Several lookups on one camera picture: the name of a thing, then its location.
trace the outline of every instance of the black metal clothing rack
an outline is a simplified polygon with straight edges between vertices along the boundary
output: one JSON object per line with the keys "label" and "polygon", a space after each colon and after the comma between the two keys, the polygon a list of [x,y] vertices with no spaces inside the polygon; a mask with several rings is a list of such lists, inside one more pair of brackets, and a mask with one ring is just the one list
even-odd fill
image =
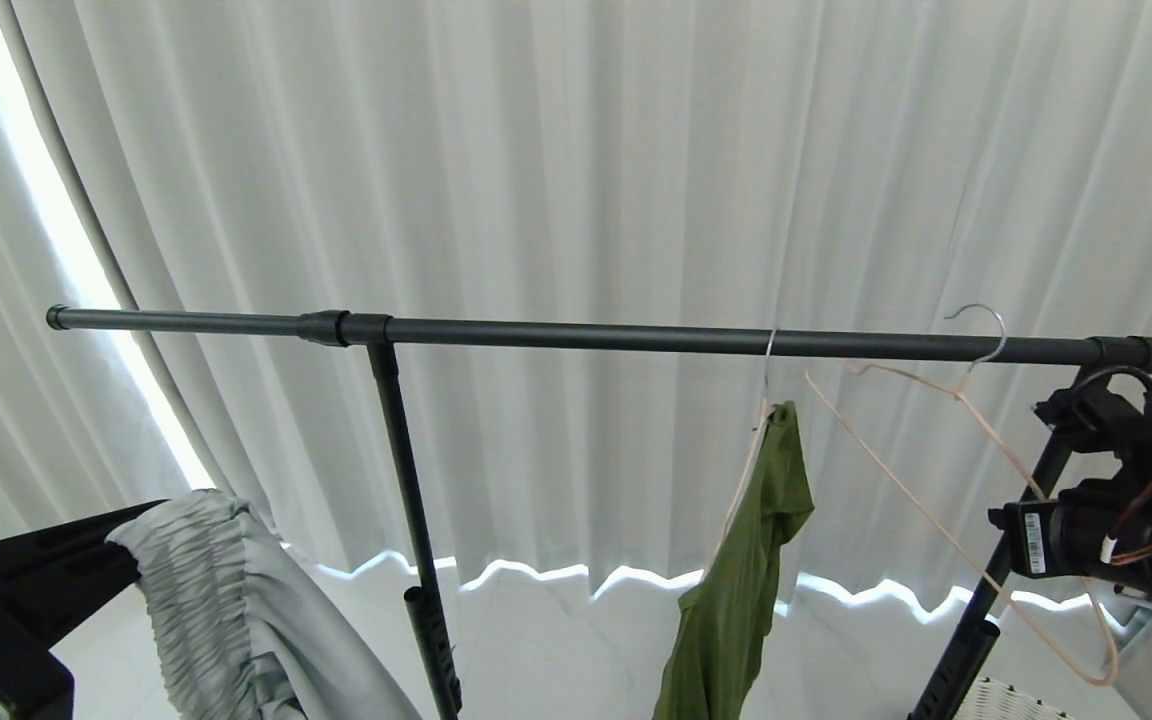
{"label": "black metal clothing rack", "polygon": [[[380,392],[385,427],[389,434],[397,486],[416,553],[420,584],[403,598],[420,659],[425,665],[435,706],[442,720],[461,708],[461,684],[452,661],[442,597],[430,546],[429,524],[420,500],[420,484],[412,455],[410,429],[397,384],[394,344],[467,344],[494,347],[584,348],[646,353],[699,353],[799,357],[855,357],[871,361],[977,361],[993,353],[998,338],[940,336],[940,334],[803,332],[768,329],[655,327],[568,323],[480,323],[480,320],[424,320],[389,314],[323,310],[306,314],[160,313],[138,310],[86,310],[52,306],[47,324],[65,329],[119,329],[187,333],[244,334],[244,336],[301,338],[333,347],[364,344]],[[1152,373],[1152,338],[1007,338],[992,363],[1070,365],[1091,369],[1129,365]],[[1047,441],[1034,468],[1034,478],[1047,491],[1055,487],[1070,450],[1055,438]],[[1030,491],[1025,491],[1025,500]],[[999,541],[987,566],[998,583],[1010,574],[1009,551]],[[954,717],[984,660],[996,641],[998,629],[987,620],[996,600],[993,588],[980,579],[958,621],[950,643],[933,669],[911,720]]]}

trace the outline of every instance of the barcode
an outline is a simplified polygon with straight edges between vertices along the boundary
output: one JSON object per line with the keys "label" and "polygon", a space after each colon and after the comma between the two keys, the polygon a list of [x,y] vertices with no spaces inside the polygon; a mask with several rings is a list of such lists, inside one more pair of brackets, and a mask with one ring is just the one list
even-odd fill
{"label": "barcode", "polygon": [[1043,524],[1037,511],[1025,511],[1025,541],[1029,546],[1029,571],[1043,575],[1047,571],[1047,558],[1043,554]]}

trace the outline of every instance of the white woven basket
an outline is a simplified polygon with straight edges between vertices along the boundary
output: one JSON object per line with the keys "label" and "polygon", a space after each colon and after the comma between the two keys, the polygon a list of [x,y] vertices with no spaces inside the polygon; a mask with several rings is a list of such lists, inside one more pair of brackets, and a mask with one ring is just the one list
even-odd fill
{"label": "white woven basket", "polygon": [[977,679],[969,689],[957,720],[1071,720],[1041,700],[992,679]]}

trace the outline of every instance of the curtain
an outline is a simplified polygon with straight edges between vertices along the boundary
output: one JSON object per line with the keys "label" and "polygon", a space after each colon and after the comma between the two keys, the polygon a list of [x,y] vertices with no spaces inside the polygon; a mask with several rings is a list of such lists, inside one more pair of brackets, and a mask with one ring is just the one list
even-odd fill
{"label": "curtain", "polygon": [[[142,306],[996,332],[942,319],[979,301],[1015,334],[1152,334],[1152,3],[12,8]],[[156,342],[218,482],[288,541],[342,569],[408,552],[362,350]],[[397,354],[435,553],[465,579],[704,566],[770,372],[819,507],[791,564],[925,606],[972,584],[808,364],[978,560],[1023,487],[954,402],[836,361]],[[983,366],[972,396],[1037,457],[1029,407],[1071,377]]]}
{"label": "curtain", "polygon": [[22,99],[18,88],[0,88],[0,537],[188,488],[120,359],[131,339],[61,338],[44,323],[54,302],[109,297],[83,293],[52,245],[88,241],[74,211],[65,213],[63,187],[40,195],[46,188],[23,169],[24,156],[46,154],[13,136],[6,114],[28,113],[13,97]]}

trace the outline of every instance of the green garment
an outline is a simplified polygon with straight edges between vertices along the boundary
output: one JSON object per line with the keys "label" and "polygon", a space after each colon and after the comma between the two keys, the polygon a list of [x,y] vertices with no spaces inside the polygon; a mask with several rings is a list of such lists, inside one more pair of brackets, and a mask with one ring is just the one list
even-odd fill
{"label": "green garment", "polygon": [[772,630],[781,546],[813,509],[799,418],[786,402],[772,410],[755,472],[712,568],[679,598],[679,637],[664,666],[654,720],[740,718]]}

